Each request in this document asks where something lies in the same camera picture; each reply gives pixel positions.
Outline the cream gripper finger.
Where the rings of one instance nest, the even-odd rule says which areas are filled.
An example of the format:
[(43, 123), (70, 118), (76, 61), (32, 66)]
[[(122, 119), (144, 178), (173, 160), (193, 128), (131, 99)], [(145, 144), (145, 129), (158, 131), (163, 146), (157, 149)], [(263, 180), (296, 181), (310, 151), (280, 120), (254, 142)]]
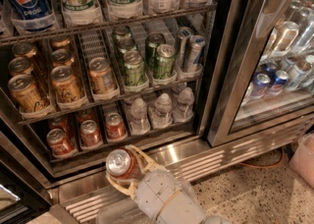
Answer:
[(139, 184), (139, 180), (126, 179), (120, 180), (111, 176), (109, 173), (106, 174), (108, 182), (120, 193), (129, 196), (131, 199), (135, 199), (135, 193)]
[(135, 145), (129, 144), (126, 146), (126, 149), (131, 153), (131, 157), (133, 158), (129, 169), (131, 177), (140, 177), (151, 172), (166, 170), (164, 166), (158, 164)]

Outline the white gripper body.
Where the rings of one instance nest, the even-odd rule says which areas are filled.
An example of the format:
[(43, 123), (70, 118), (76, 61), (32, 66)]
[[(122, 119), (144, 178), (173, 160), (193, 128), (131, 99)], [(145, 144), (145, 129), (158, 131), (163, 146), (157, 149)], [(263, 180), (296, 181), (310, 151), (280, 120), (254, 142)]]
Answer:
[(138, 208), (157, 224), (201, 224), (204, 210), (166, 171), (147, 174), (135, 193)]

